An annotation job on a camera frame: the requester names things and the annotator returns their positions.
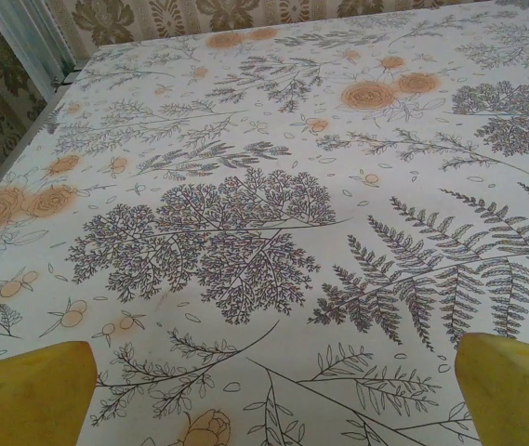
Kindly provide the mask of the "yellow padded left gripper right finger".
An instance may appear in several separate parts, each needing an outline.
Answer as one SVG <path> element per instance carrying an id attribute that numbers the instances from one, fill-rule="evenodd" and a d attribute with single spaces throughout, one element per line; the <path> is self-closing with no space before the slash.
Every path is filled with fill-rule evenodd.
<path id="1" fill-rule="evenodd" d="M 464 334 L 455 373 L 482 446 L 529 446 L 529 344 Z"/>

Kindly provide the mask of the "aluminium frame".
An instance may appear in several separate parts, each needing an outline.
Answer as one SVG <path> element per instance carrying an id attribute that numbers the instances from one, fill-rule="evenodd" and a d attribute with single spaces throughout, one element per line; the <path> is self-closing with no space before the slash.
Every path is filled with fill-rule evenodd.
<path id="1" fill-rule="evenodd" d="M 0 0 L 0 33 L 43 98 L 53 98 L 76 60 L 48 0 Z"/>

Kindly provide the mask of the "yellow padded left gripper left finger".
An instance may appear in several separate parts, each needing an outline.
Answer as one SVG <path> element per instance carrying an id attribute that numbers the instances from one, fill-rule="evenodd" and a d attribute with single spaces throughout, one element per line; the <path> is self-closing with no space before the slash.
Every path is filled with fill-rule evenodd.
<path id="1" fill-rule="evenodd" d="M 0 446 L 76 446 L 97 376 L 86 341 L 0 360 Z"/>

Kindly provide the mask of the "white floral tablecloth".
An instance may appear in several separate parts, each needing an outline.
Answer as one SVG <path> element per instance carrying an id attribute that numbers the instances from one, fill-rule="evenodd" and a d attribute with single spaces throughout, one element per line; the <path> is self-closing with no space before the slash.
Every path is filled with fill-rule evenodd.
<path id="1" fill-rule="evenodd" d="M 0 363 L 76 446 L 481 446 L 529 343 L 529 0 L 48 0 L 84 62 L 0 177 Z"/>

